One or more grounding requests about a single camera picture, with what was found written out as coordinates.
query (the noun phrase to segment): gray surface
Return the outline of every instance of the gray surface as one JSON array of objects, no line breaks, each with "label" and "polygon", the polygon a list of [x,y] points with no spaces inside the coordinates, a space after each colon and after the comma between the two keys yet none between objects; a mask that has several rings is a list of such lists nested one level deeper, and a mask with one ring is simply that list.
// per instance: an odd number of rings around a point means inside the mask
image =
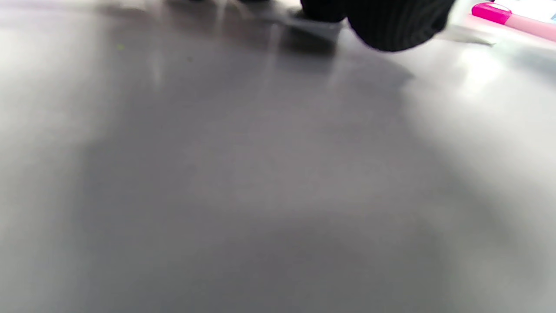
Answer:
[{"label": "gray surface", "polygon": [[553,311],[551,215],[463,165],[505,158],[446,82],[280,4],[139,4],[0,1],[2,313]]}]

